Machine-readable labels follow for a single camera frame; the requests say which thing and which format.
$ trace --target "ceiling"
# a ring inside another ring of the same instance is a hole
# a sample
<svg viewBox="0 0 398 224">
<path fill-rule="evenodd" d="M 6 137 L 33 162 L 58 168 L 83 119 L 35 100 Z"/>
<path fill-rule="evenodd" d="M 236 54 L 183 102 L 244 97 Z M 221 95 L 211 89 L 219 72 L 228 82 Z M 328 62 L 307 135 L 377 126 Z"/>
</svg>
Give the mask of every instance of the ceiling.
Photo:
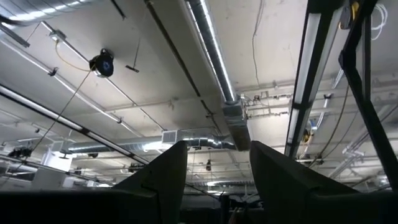
<svg viewBox="0 0 398 224">
<path fill-rule="evenodd" d="M 388 11 L 398 8 L 398 2 L 392 0 L 381 2 L 385 4 Z M 215 114 L 215 122 L 220 127 L 220 131 L 228 134 L 222 116 L 220 91 L 210 73 L 204 53 L 198 46 L 197 38 L 193 35 L 193 25 L 187 17 L 182 2 L 154 0 L 152 3 L 201 93 L 201 99 Z M 161 31 L 147 12 L 144 2 L 119 0 L 118 4 L 127 15 L 125 20 L 122 20 L 110 1 L 98 1 L 92 6 L 49 19 L 47 22 L 54 29 L 60 29 L 65 33 L 69 43 L 88 59 L 98 55 L 102 48 L 110 49 L 114 54 L 115 71 L 109 79 L 135 103 L 143 105 L 142 109 L 150 117 L 144 115 L 139 107 L 133 106 L 133 103 L 109 81 L 98 78 L 94 74 L 90 74 L 84 81 L 79 93 L 87 96 L 90 101 L 95 102 L 109 114 L 122 118 L 126 124 L 136 130 L 136 134 L 97 112 L 77 97 L 74 97 L 66 107 L 63 116 L 109 139 L 136 138 L 138 135 L 159 136 L 166 129 L 193 129 L 194 132 L 215 134 L 214 123 L 207 116 L 206 110 L 202 107 Z M 289 124 L 289 115 L 286 112 L 289 112 L 290 98 L 282 96 L 289 96 L 294 92 L 307 1 L 265 1 L 264 12 L 256 35 L 253 33 L 260 0 L 209 0 L 208 4 L 231 83 L 247 99 L 253 100 L 255 96 L 260 96 L 262 99 L 248 105 L 251 139 L 261 141 L 283 153 Z M 377 12 L 374 12 L 375 21 L 379 20 L 378 16 Z M 398 16 L 390 14 L 380 38 L 372 42 L 372 69 L 374 71 L 372 98 L 378 109 L 386 104 L 396 105 L 397 103 L 398 77 L 394 72 L 398 70 L 395 63 L 398 59 L 395 52 L 398 49 L 394 44 L 397 35 L 393 28 L 395 21 L 398 22 Z M 34 31 L 29 38 L 31 46 L 23 50 L 50 68 L 58 67 L 60 77 L 71 86 L 79 86 L 87 72 L 77 70 L 60 60 L 55 51 L 55 42 L 49 37 L 49 31 L 44 26 L 35 28 L 34 24 L 15 30 L 23 38 L 28 38 Z M 322 109 L 324 104 L 323 95 L 333 93 L 325 109 L 325 119 L 308 146 L 307 153 L 311 157 L 317 155 L 325 147 L 343 106 L 347 86 L 345 78 L 335 90 L 332 90 L 331 86 L 340 69 L 337 58 L 347 35 L 347 30 L 337 32 L 320 91 L 313 106 L 311 119 L 317 122 L 320 115 L 319 109 Z M 125 66 L 134 65 L 138 44 L 136 68 L 139 73 L 136 73 Z M 60 44 L 58 51 L 67 62 L 79 68 L 88 68 L 86 62 L 65 45 Z M 0 44 L 0 52 L 1 84 L 29 96 L 51 110 L 57 112 L 63 110 L 73 93 L 54 77 L 50 77 L 4 44 Z M 360 58 L 361 51 L 358 52 L 359 67 Z M 16 142 L 18 139 L 41 137 L 41 131 L 34 133 L 37 127 L 46 130 L 53 123 L 5 98 L 0 98 L 0 102 L 2 110 L 0 111 L 0 141 L 7 143 L 8 146 L 21 144 Z M 357 110 L 355 100 L 349 91 L 340 124 L 325 152 L 330 152 L 335 146 L 336 149 L 328 156 L 329 161 L 314 167 L 319 173 L 328 175 L 344 160 L 343 148 L 364 126 L 361 115 L 356 113 Z M 282 114 L 280 116 L 265 115 L 270 112 Z M 388 119 L 389 125 L 395 121 L 393 116 Z M 394 149 L 398 150 L 396 148 L 398 143 L 394 141 L 395 131 L 394 128 L 390 128 L 389 136 L 392 138 L 391 143 Z M 76 142 L 89 141 L 81 134 L 71 133 L 69 129 L 59 124 L 53 126 L 47 136 L 51 139 L 44 139 L 32 159 L 39 161 L 52 141 L 66 139 Z M 306 145 L 301 146 L 299 153 L 302 153 L 305 148 Z M 366 156 L 376 155 L 370 142 L 363 144 L 360 151 L 366 152 Z M 148 160 L 153 160 L 161 151 L 137 151 L 136 153 Z M 364 176 L 377 174 L 382 169 L 380 166 L 374 166 L 374 163 L 379 164 L 376 158 L 372 158 L 365 160 L 361 165 L 354 165 L 360 167 L 354 168 L 359 173 L 358 175 L 347 169 L 339 175 L 339 180 L 344 181 L 350 178 L 360 180 Z M 211 172 L 205 169 L 208 159 L 213 165 Z M 96 159 L 79 154 L 73 160 L 72 168 L 87 168 L 84 175 L 96 175 L 105 180 L 116 178 L 118 181 L 129 175 L 119 168 L 129 166 L 132 162 L 134 161 L 123 158 L 116 152 L 102 153 Z M 250 178 L 247 151 L 224 149 L 194 151 L 191 149 L 189 152 L 187 181 L 206 182 Z"/>
</svg>

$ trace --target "ceiling light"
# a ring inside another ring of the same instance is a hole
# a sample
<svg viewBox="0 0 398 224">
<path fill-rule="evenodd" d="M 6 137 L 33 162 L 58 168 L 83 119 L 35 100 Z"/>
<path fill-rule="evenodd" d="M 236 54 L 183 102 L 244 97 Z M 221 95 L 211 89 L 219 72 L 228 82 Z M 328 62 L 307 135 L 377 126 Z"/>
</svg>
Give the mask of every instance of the ceiling light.
<svg viewBox="0 0 398 224">
<path fill-rule="evenodd" d="M 343 1 L 309 0 L 285 155 L 295 157 L 329 58 Z"/>
</svg>

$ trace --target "metal frame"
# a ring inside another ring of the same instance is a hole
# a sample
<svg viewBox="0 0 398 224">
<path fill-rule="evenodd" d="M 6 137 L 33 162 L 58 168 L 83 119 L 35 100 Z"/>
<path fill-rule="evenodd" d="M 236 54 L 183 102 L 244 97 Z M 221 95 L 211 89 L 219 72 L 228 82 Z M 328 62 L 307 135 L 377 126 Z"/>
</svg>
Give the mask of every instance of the metal frame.
<svg viewBox="0 0 398 224">
<path fill-rule="evenodd" d="M 358 9 L 358 16 L 349 31 L 346 43 L 340 53 L 339 63 L 346 74 L 347 81 L 353 92 L 356 104 L 361 112 L 363 121 L 372 139 L 377 156 L 386 173 L 391 188 L 398 189 L 398 160 L 394 154 L 386 132 L 382 127 L 376 110 L 370 99 L 371 75 L 371 31 L 370 16 L 377 0 L 362 0 Z M 356 69 L 356 49 L 363 38 L 363 78 Z"/>
</svg>

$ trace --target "black bar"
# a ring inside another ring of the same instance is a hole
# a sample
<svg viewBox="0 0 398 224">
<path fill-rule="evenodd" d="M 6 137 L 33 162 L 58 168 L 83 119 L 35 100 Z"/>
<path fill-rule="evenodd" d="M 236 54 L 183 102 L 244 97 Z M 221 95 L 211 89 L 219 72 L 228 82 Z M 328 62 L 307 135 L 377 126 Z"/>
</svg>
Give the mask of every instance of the black bar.
<svg viewBox="0 0 398 224">
<path fill-rule="evenodd" d="M 384 172 L 389 179 L 392 189 L 398 190 L 398 160 L 392 150 L 390 141 L 388 140 L 372 102 L 369 100 L 363 100 L 361 77 L 356 68 L 343 67 L 343 70 L 355 97 L 358 109 L 361 112 L 363 121 L 372 139 L 377 156 L 380 158 Z"/>
<path fill-rule="evenodd" d="M 363 39 L 362 39 L 362 90 L 363 100 L 371 100 L 371 41 L 372 41 L 372 24 L 371 17 L 365 17 L 363 22 Z"/>
<path fill-rule="evenodd" d="M 229 204 L 230 204 L 230 199 L 228 195 L 222 195 L 220 197 L 220 205 L 221 205 L 221 218 L 220 218 L 220 223 L 221 224 L 227 224 L 229 221 Z"/>
<path fill-rule="evenodd" d="M 364 88 L 362 88 L 361 77 L 356 69 L 356 49 L 362 36 L 363 23 L 365 18 L 371 16 L 376 3 L 377 0 L 361 1 L 358 16 L 349 31 L 343 50 L 340 53 L 339 63 L 346 74 L 348 84 L 351 87 L 356 104 L 361 112 L 363 121 L 368 129 L 373 146 L 377 152 L 377 156 L 380 158 L 380 162 L 390 182 L 391 188 L 394 191 L 398 191 L 398 160 L 392 150 L 390 141 L 387 138 L 386 132 L 377 116 L 372 102 L 364 98 Z"/>
</svg>

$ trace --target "metal duct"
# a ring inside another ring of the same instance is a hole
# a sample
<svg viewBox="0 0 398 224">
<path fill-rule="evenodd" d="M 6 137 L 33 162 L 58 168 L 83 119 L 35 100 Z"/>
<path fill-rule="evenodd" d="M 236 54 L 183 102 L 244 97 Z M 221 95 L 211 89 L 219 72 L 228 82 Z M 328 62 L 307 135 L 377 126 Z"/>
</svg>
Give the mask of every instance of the metal duct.
<svg viewBox="0 0 398 224">
<path fill-rule="evenodd" d="M 162 136 L 132 138 L 115 141 L 115 143 L 127 151 L 144 151 L 147 146 L 154 142 L 161 142 Z M 79 142 L 70 145 L 68 150 L 74 154 L 76 153 L 99 153 L 99 152 L 113 152 L 112 149 L 104 146 L 98 142 Z"/>
<path fill-rule="evenodd" d="M 0 1 L 0 15 L 11 21 L 10 25 L 29 26 L 100 0 L 8 0 Z"/>
<path fill-rule="evenodd" d="M 185 0 L 185 2 L 212 74 L 223 95 L 224 105 L 222 107 L 229 132 L 237 150 L 249 150 L 250 135 L 246 109 L 229 80 L 208 6 L 205 0 Z"/>
<path fill-rule="evenodd" d="M 169 137 L 170 131 L 163 136 L 132 138 L 115 141 L 127 151 L 149 151 L 156 149 L 168 149 L 174 143 L 184 140 L 190 147 L 210 147 L 213 149 L 236 149 L 229 136 L 213 136 L 210 134 L 195 134 L 186 131 L 175 131 L 176 135 Z M 74 154 L 112 152 L 113 150 L 97 142 L 78 142 L 68 147 Z"/>
</svg>

